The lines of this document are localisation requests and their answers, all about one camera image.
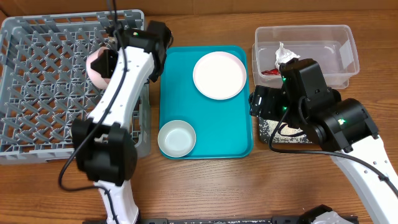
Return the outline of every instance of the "transparent container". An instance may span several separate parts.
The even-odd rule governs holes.
[[[254,83],[273,88],[282,86],[280,75],[263,75],[275,68],[279,42],[301,56],[312,58],[322,69],[326,84],[344,89],[348,79],[359,72],[358,53],[351,29],[346,25],[259,27],[252,49]]]

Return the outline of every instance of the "gray plastic basket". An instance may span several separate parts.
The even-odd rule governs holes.
[[[140,10],[118,11],[125,27],[144,28]],[[101,46],[114,49],[104,28],[109,12],[7,18],[1,27],[0,164],[40,163],[73,152],[70,126],[101,99],[85,60]],[[139,156],[150,152],[148,86],[132,115]]]

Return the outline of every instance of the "green light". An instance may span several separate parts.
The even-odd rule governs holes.
[[[338,123],[339,123],[340,125],[344,124],[345,122],[347,122],[347,121],[344,120],[343,118],[341,118],[341,119],[338,120]]]

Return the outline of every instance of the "teal tray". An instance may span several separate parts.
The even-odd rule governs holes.
[[[244,50],[238,46],[173,47],[168,49],[160,79],[159,127],[183,120],[194,128],[197,142],[186,156],[169,159],[225,159],[247,156],[253,149],[249,114],[249,78],[243,90],[228,100],[212,100],[193,83],[193,68],[204,55],[223,51],[239,58],[246,71]]]

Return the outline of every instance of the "wooden surface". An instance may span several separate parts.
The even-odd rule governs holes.
[[[361,71],[350,79],[343,98],[356,98],[370,112],[393,166],[398,170],[398,11],[298,12],[218,16],[147,17],[165,21],[175,45],[241,46],[248,56],[260,26],[347,24],[358,49]],[[258,140],[244,159],[172,161],[157,148],[159,85],[150,84],[152,152],[140,159],[134,200],[144,218],[254,218],[300,215],[319,204],[371,223],[347,178],[327,156],[271,152]],[[62,161],[0,166],[0,223],[81,223],[105,218],[97,191],[66,193],[57,186]],[[91,184],[73,163],[68,186]]]
[[[397,0],[117,0],[146,16],[398,9]],[[107,11],[105,0],[0,0],[8,16]]]

